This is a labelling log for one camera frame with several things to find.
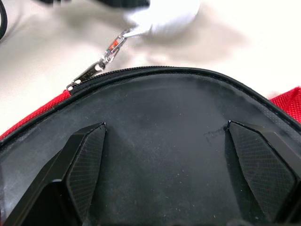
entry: black cable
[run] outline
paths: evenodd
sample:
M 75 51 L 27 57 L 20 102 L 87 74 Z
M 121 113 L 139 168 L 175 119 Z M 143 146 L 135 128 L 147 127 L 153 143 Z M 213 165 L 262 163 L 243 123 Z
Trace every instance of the black cable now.
M 1 25 L 0 25 L 0 40 L 3 38 L 6 29 L 8 27 L 8 16 L 6 14 L 4 5 L 0 0 L 0 16 L 1 16 Z

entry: zipper pull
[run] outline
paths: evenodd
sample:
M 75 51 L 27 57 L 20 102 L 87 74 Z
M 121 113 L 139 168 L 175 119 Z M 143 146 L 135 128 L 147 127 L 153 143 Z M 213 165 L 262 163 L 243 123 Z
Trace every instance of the zipper pull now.
M 99 61 L 92 64 L 87 68 L 82 74 L 72 80 L 72 82 L 67 86 L 67 90 L 72 90 L 74 86 L 81 84 L 83 81 L 88 80 L 97 74 L 103 72 L 108 63 L 111 63 L 115 56 L 118 54 L 120 48 L 126 42 L 127 37 L 125 34 L 131 32 L 131 30 L 125 30 L 112 42 L 112 44 L 106 49 L 104 55 Z
M 104 71 L 105 65 L 100 66 L 100 62 L 92 64 L 88 69 L 86 69 L 82 74 L 77 76 L 72 82 L 66 87 L 67 90 L 72 90 L 73 87 L 77 84 L 80 84 L 82 81 L 90 79 L 97 75 L 98 73 Z

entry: zipper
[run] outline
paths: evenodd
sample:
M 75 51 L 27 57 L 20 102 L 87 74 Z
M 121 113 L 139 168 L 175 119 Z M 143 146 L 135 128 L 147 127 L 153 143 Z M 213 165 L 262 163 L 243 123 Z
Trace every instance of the zipper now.
M 160 67 L 173 67 L 173 66 L 143 66 L 143 67 L 132 67 L 132 68 L 125 68 L 125 69 L 115 70 L 115 71 L 99 74 L 99 75 L 84 79 L 84 80 L 80 81 L 80 83 L 76 83 L 76 84 L 71 83 L 70 85 L 67 86 L 67 89 L 70 91 L 70 90 L 74 89 L 75 87 L 78 87 L 78 86 L 80 86 L 80 85 L 82 85 L 82 84 L 84 84 L 88 81 L 91 81 L 91 80 L 94 80 L 94 79 L 97 79 L 97 78 L 100 78 L 100 77 L 103 77 L 103 76 L 107 76 L 107 75 L 110 75 L 110 74 L 114 74 L 114 73 L 134 71 L 134 70 L 139 70 L 139 69 L 148 69 L 148 68 L 160 68 Z
M 112 71 L 104 74 L 100 74 L 103 72 L 106 68 L 106 65 L 108 63 L 111 63 L 116 55 L 119 53 L 120 48 L 124 45 L 124 43 L 127 41 L 129 37 L 133 37 L 136 35 L 141 35 L 143 33 L 147 32 L 146 30 L 141 30 L 139 28 L 134 29 L 128 29 L 124 30 L 121 34 L 119 34 L 114 41 L 111 43 L 111 45 L 106 49 L 104 55 L 100 58 L 99 61 L 93 63 L 90 67 L 88 67 L 82 74 L 77 76 L 75 79 L 71 81 L 71 83 L 67 86 L 67 90 L 70 91 L 77 87 L 78 85 L 81 85 L 87 81 L 91 81 L 93 79 L 106 76 L 113 73 L 118 72 L 126 72 L 131 70 L 137 70 L 137 69 L 143 69 L 143 68 L 152 68 L 152 67 L 164 67 L 164 66 L 147 66 L 147 67 L 135 67 L 135 68 L 128 68 L 128 69 L 122 69 L 117 71 Z

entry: black zipper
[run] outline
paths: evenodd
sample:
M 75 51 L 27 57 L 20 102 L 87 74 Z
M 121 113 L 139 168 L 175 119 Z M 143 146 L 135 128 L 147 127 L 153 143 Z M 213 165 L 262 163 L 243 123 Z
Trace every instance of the black zipper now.
M 133 70 L 139 70 L 139 69 L 147 69 L 147 68 L 162 68 L 162 67 L 174 67 L 174 66 L 144 66 L 144 67 L 131 67 L 131 68 L 125 68 L 125 69 L 120 69 L 120 70 L 116 70 L 116 71 L 111 71 L 111 72 L 107 72 L 107 73 L 103 73 L 103 74 L 99 74 L 99 75 L 96 75 L 96 76 L 93 76 L 91 78 L 88 78 L 88 79 L 85 79 L 83 81 L 81 81 L 79 84 L 76 84 L 73 87 L 73 89 L 75 87 L 78 87 L 88 81 L 91 81 L 91 80 L 94 80 L 94 79 L 97 79 L 97 78 L 100 78 L 100 77 L 104 77 L 104 76 L 107 76 L 107 75 L 110 75 L 110 74 L 115 74 L 115 73 L 120 73 L 120 72 L 127 72 L 127 71 L 133 71 Z

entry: metal zipper pull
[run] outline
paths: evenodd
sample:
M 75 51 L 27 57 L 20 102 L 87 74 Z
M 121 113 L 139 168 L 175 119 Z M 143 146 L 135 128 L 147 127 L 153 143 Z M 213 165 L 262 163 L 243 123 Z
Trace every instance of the metal zipper pull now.
M 99 61 L 92 64 L 88 69 L 86 69 L 82 74 L 72 80 L 72 82 L 67 86 L 67 90 L 72 90 L 75 85 L 80 84 L 82 81 L 90 79 L 100 72 L 105 70 L 108 63 L 111 63 L 115 56 L 118 54 L 120 48 L 126 42 L 127 37 L 124 35 L 131 32 L 131 30 L 125 30 L 112 42 L 112 44 L 106 49 L 104 55 Z

